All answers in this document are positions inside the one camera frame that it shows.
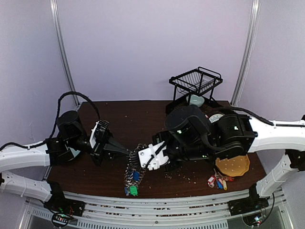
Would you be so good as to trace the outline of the grey disc keyring organizer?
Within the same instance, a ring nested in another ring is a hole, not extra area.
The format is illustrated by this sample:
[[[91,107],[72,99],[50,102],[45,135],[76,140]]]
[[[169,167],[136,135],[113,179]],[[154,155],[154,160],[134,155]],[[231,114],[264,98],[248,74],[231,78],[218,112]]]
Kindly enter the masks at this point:
[[[126,196],[132,196],[129,192],[130,186],[136,186],[139,190],[139,185],[146,172],[145,168],[141,168],[138,157],[138,152],[147,148],[146,144],[138,144],[138,146],[128,155],[127,167],[124,173],[124,192]]]

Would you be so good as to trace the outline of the green key tag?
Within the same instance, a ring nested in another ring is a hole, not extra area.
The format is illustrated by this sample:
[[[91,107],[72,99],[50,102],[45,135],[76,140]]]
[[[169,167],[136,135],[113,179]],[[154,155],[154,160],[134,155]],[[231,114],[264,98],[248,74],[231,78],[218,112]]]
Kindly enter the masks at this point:
[[[129,192],[132,196],[138,196],[138,188],[136,186],[130,186]]]

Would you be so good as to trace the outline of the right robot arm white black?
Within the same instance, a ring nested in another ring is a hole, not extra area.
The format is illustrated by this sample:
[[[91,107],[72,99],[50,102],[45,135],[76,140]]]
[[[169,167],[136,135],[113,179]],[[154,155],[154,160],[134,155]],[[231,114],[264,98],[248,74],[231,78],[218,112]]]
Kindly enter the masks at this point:
[[[142,168],[157,170],[174,161],[230,159],[248,153],[283,149],[280,162],[249,190],[247,210],[255,210],[292,174],[305,169],[305,122],[269,121],[246,109],[211,121],[196,105],[182,106],[165,119],[159,143],[138,152]]]

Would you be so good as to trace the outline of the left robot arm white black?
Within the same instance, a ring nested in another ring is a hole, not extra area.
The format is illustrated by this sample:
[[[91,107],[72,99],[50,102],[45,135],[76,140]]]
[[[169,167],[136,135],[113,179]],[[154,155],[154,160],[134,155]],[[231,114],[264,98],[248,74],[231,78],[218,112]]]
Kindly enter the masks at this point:
[[[36,145],[8,143],[0,148],[0,189],[21,197],[27,196],[52,205],[64,212],[69,204],[56,182],[39,182],[8,173],[11,169],[58,166],[72,161],[80,153],[90,155],[100,166],[105,159],[126,156],[128,150],[118,143],[108,129],[109,122],[99,120],[87,135],[76,111],[67,111],[56,119],[57,137],[49,137]]]

